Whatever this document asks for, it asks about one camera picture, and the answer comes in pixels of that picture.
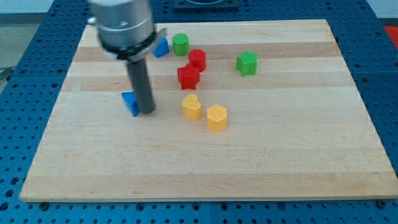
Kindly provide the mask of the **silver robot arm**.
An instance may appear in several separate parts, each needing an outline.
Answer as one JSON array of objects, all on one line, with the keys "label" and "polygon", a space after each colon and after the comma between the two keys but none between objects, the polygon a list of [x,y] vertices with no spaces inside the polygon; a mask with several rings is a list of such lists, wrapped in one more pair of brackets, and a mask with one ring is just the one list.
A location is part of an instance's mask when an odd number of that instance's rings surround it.
[{"label": "silver robot arm", "polygon": [[158,46],[167,29],[157,30],[149,0],[88,0],[99,41],[120,60],[137,62]]}]

